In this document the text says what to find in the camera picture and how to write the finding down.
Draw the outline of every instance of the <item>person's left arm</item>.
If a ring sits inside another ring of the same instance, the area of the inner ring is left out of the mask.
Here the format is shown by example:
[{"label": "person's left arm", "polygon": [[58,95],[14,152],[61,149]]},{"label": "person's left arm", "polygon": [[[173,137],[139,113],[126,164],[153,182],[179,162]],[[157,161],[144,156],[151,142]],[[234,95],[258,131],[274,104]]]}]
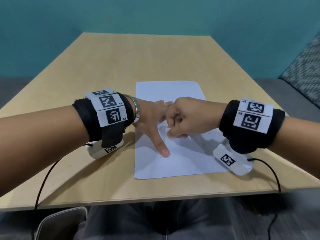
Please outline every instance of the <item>person's left arm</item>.
[{"label": "person's left arm", "polygon": [[[134,103],[128,101],[135,111]],[[135,127],[167,157],[169,150],[157,124],[172,102],[138,102],[140,119]],[[89,142],[88,132],[73,106],[1,118],[0,134],[0,197]]]}]

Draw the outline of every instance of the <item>patterned cushion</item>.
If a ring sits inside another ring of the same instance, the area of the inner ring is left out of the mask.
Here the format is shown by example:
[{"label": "patterned cushion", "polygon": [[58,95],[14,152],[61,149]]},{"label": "patterned cushion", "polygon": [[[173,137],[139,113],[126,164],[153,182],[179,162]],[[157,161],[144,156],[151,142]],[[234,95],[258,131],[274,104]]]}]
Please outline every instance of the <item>patterned cushion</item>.
[{"label": "patterned cushion", "polygon": [[320,107],[320,33],[280,76]]}]

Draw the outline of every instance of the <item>table top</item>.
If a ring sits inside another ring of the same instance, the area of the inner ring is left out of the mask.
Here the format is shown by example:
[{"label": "table top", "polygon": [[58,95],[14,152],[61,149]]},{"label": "table top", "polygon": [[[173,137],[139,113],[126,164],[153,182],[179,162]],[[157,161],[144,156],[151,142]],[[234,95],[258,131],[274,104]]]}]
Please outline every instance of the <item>table top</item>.
[{"label": "table top", "polygon": [[[86,92],[112,87],[135,95],[136,82],[196,81],[208,101],[248,97],[279,106],[209,36],[83,33],[0,110],[0,117],[70,105]],[[134,128],[123,147],[100,160],[83,146],[51,172],[40,207],[270,193],[277,190],[268,167],[255,162],[248,175],[229,172],[138,180],[134,178]],[[319,187],[320,180],[292,163],[259,149],[283,191]],[[49,168],[0,198],[0,209],[31,209]]]}]

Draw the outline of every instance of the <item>black cable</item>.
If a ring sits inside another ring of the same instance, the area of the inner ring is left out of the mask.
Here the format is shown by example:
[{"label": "black cable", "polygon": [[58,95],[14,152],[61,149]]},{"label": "black cable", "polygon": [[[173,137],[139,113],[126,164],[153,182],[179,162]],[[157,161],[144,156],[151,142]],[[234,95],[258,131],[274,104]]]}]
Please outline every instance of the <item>black cable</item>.
[{"label": "black cable", "polygon": [[46,182],[46,180],[47,180],[50,172],[54,169],[54,166],[57,165],[57,163],[58,163],[59,161],[60,161],[60,160],[56,161],[56,162],[52,165],[52,167],[49,169],[49,171],[47,172],[47,175],[45,176],[45,178],[44,178],[44,180],[43,180],[43,182],[42,182],[42,185],[41,185],[41,187],[40,187],[40,190],[39,190],[39,193],[38,193],[38,196],[37,196],[37,200],[35,201],[35,205],[34,205],[34,215],[33,215],[33,217],[34,217],[34,225],[33,225],[33,227],[32,227],[32,231],[31,231],[32,240],[34,240],[34,238],[35,238],[36,212],[37,212],[37,209],[38,209],[38,203],[39,203],[40,194],[41,194],[41,192],[42,192],[42,189],[43,189],[43,187],[44,187],[44,185],[45,185],[45,182]]},{"label": "black cable", "polygon": [[[251,161],[259,161],[259,162],[262,162],[264,163],[265,165],[267,165],[268,168],[270,168],[270,170],[272,171],[274,177],[275,177],[275,180],[277,181],[277,185],[278,185],[278,192],[281,193],[281,186],[280,186],[280,182],[279,182],[279,179],[278,179],[278,176],[277,174],[275,173],[275,171],[273,170],[273,168],[267,164],[265,161],[261,160],[261,159],[258,159],[258,158],[250,158],[250,159],[247,159],[249,162]],[[273,219],[271,220],[270,224],[269,224],[269,227],[268,227],[268,240],[271,240],[271,235],[270,235],[270,232],[271,232],[271,227],[272,225],[274,224],[274,222],[277,220],[278,218],[278,213],[276,212],[274,214],[274,217]]]}]

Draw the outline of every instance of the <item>silver bracelet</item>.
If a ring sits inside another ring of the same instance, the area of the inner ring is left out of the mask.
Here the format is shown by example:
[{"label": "silver bracelet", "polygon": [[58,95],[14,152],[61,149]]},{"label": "silver bracelet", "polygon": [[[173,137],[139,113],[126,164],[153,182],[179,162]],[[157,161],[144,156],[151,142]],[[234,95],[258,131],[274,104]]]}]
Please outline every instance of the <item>silver bracelet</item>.
[{"label": "silver bracelet", "polygon": [[134,118],[133,123],[137,123],[140,118],[140,105],[135,97],[132,97],[128,94],[124,94],[124,96],[130,98],[133,101],[134,106],[136,107],[136,117]]}]

